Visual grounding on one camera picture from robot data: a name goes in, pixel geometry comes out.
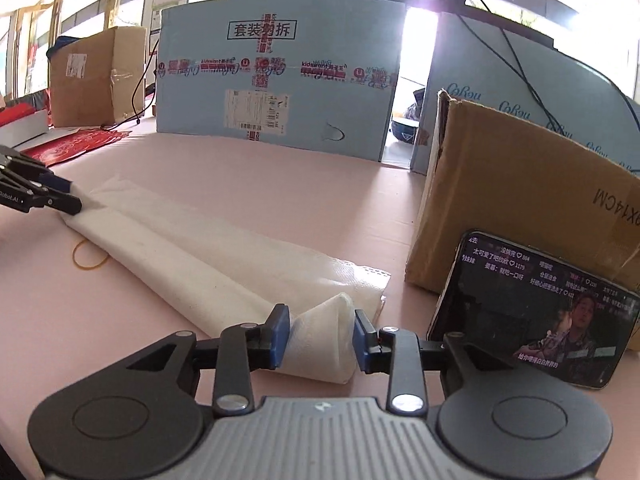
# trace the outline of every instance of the black circular joint cover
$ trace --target black circular joint cover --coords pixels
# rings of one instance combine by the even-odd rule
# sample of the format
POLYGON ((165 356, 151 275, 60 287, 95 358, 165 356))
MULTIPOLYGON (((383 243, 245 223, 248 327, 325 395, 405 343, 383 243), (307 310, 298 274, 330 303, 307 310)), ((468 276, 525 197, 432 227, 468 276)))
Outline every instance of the black circular joint cover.
POLYGON ((166 378, 88 377, 41 402, 28 437, 45 472, 83 480, 133 480, 185 457, 204 428, 202 412, 166 378))
POLYGON ((527 368, 475 376, 444 402, 437 430, 473 468, 518 480, 594 470, 612 437, 609 417, 596 402, 527 368))

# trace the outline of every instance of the folded white cloth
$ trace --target folded white cloth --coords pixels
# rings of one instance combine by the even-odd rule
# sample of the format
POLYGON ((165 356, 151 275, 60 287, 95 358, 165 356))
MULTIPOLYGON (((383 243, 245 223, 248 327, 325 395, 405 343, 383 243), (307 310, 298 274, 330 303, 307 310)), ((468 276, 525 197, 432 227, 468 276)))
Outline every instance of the folded white cloth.
POLYGON ((353 310, 374 319, 390 275, 205 218, 124 180, 91 193, 63 219, 211 337, 262 323, 273 305, 293 323, 280 372, 345 383, 355 370, 353 310))

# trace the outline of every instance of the red object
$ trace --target red object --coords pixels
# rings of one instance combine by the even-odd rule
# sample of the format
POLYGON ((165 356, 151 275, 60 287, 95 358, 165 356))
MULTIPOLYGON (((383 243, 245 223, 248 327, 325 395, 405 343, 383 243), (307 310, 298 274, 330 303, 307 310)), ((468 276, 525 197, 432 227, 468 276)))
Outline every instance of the red object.
POLYGON ((129 132, 108 132, 100 128, 78 130, 68 136, 50 140, 23 153, 42 162, 45 166, 53 166, 75 158, 83 153, 96 150, 112 142, 123 139, 129 132))
POLYGON ((36 109, 27 103, 20 103, 10 108, 5 108, 0 112, 0 126, 13 123, 18 119, 36 113, 36 109))

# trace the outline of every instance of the silver screw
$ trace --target silver screw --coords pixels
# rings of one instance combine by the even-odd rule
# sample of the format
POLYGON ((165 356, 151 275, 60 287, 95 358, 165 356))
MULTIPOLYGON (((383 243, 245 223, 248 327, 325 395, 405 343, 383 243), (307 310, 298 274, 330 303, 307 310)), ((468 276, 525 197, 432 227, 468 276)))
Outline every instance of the silver screw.
POLYGON ((216 404, 226 412, 239 412, 249 405, 249 399, 242 395, 229 394, 217 398, 216 404))
POLYGON ((391 401, 391 405, 399 412, 413 413, 420 410, 424 406, 424 402, 415 395, 402 394, 395 396, 391 401))

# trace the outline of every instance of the light blue box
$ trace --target light blue box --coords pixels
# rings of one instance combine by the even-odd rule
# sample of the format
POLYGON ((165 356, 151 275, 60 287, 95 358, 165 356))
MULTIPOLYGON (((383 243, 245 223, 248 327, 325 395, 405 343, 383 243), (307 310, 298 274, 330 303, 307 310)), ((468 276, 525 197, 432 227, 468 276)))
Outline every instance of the light blue box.
POLYGON ((380 160, 404 14, 404 4, 385 0, 209 0, 166 9, 158 131, 380 160))

